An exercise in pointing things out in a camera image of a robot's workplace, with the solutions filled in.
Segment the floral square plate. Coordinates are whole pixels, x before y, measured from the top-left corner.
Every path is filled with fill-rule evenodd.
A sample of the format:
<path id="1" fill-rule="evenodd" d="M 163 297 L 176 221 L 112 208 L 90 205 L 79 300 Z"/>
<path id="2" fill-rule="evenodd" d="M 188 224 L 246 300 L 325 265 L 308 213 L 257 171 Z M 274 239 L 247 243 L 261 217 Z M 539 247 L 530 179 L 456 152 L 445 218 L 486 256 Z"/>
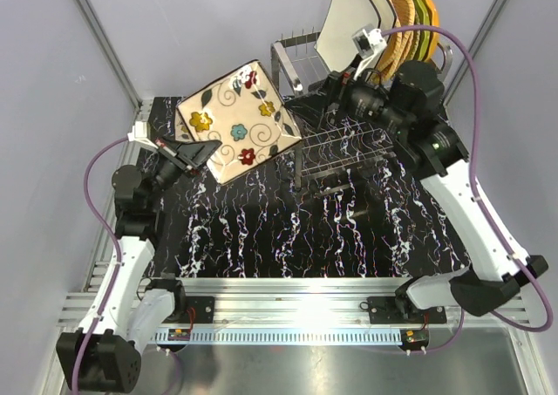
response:
<path id="1" fill-rule="evenodd" d="M 175 111 L 174 115 L 174 137 L 180 142 L 191 142 L 193 140 L 178 110 Z"/>
<path id="2" fill-rule="evenodd" d="M 219 140 L 207 162 L 216 182 L 225 185 L 290 150 L 302 140 L 259 60 L 232 70 L 183 99 L 177 115 L 192 140 Z"/>

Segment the white square plate black rim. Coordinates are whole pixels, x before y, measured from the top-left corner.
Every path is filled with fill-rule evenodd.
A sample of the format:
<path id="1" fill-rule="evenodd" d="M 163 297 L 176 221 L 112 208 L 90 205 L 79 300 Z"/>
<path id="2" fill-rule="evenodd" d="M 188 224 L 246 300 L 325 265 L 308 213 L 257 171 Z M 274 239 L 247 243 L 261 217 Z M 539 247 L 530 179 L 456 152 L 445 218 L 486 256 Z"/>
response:
<path id="1" fill-rule="evenodd" d="M 370 25 L 377 28 L 380 15 L 372 0 L 331 0 L 316 51 L 330 72 L 345 69 L 358 54 L 353 36 Z"/>

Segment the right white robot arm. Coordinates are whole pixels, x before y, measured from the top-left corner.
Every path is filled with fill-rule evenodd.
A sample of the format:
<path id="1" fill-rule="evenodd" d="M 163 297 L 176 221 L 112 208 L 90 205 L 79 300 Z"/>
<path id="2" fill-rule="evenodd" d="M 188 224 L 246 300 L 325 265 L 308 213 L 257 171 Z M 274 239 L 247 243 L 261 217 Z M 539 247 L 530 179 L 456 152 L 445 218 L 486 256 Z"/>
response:
<path id="1" fill-rule="evenodd" d="M 313 127 L 336 109 L 385 130 L 398 161 L 441 206 L 463 243 L 467 267 L 414 278 L 396 290 L 395 312 L 406 323 L 439 305 L 482 317 L 548 270 L 543 256 L 530 255 L 511 236 L 469 173 L 471 156 L 445 119 L 443 93 L 433 67 L 412 60 L 403 63 L 389 88 L 368 83 L 349 67 L 285 105 Z"/>

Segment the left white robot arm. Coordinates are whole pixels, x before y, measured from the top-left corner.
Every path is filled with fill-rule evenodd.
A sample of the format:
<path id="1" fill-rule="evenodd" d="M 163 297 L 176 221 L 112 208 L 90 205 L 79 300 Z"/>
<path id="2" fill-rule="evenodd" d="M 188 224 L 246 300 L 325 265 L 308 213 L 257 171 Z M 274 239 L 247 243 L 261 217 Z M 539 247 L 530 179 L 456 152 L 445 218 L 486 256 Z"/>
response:
<path id="1" fill-rule="evenodd" d="M 133 303 L 164 227 L 159 198 L 185 175 L 197 174 L 221 146 L 219 140 L 149 140 L 163 163 L 146 173 L 135 165 L 112 175 L 116 222 L 101 224 L 113 244 L 111 260 L 91 308 L 73 332 L 60 334 L 56 353 L 74 394 L 131 392 L 140 376 L 142 354 L 165 322 L 196 319 L 184 286 L 175 276 L 153 279 Z"/>

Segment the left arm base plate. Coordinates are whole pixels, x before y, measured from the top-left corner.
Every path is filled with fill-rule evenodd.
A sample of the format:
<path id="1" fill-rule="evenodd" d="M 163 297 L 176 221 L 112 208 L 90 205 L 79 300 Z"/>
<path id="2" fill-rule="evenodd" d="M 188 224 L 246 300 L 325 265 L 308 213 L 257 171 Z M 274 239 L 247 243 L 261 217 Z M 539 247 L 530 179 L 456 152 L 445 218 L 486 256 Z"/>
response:
<path id="1" fill-rule="evenodd" d="M 214 296 L 187 296 L 186 301 L 179 304 L 174 321 L 189 323 L 193 316 L 194 324 L 211 324 L 214 322 Z"/>

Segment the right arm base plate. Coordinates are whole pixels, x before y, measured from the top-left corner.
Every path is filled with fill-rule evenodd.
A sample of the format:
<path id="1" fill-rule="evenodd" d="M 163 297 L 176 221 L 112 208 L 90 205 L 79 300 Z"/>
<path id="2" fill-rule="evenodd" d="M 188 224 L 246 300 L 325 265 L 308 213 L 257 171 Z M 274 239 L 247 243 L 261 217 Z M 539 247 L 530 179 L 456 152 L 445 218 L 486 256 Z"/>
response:
<path id="1" fill-rule="evenodd" d="M 419 310 L 395 296 L 369 296 L 359 304 L 369 315 L 371 324 L 444 324 L 446 311 L 442 307 Z"/>

